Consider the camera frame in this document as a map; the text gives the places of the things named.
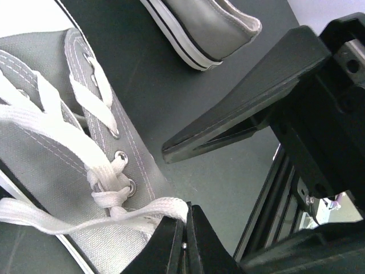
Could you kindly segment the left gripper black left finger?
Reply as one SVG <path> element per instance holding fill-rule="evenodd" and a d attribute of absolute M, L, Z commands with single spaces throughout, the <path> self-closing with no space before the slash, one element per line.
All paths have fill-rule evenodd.
<path fill-rule="evenodd" d="M 122 274 L 179 273 L 184 228 L 182 221 L 164 217 L 147 245 Z"/>

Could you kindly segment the grey sneaker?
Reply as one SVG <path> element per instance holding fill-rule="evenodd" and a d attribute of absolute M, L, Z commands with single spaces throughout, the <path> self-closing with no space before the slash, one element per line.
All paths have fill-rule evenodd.
<path fill-rule="evenodd" d="M 61 1 L 1 2 L 1 226 L 122 273 L 188 206 L 172 195 Z"/>
<path fill-rule="evenodd" d="M 259 35 L 259 19 L 230 1 L 142 1 L 180 58 L 191 68 L 207 71 Z"/>

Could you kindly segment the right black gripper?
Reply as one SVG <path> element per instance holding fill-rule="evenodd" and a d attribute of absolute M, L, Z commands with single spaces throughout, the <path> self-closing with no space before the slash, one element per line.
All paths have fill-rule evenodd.
<path fill-rule="evenodd" d="M 320 38 L 307 26 L 289 30 L 226 97 L 163 144 L 165 162 L 251 137 L 284 97 L 271 128 L 309 194 L 347 191 L 364 213 L 363 13 L 330 22 Z"/>

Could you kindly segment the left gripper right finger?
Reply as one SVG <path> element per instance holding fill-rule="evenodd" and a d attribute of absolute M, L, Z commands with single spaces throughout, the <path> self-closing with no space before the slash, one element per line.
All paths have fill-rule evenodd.
<path fill-rule="evenodd" d="M 185 227 L 188 273 L 244 273 L 229 255 L 199 205 L 188 205 Z"/>

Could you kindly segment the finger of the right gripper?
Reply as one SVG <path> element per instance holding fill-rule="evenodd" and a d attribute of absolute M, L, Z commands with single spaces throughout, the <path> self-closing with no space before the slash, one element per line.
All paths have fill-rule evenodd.
<path fill-rule="evenodd" d="M 245 273 L 364 273 L 364 220 L 303 229 L 240 262 Z"/>

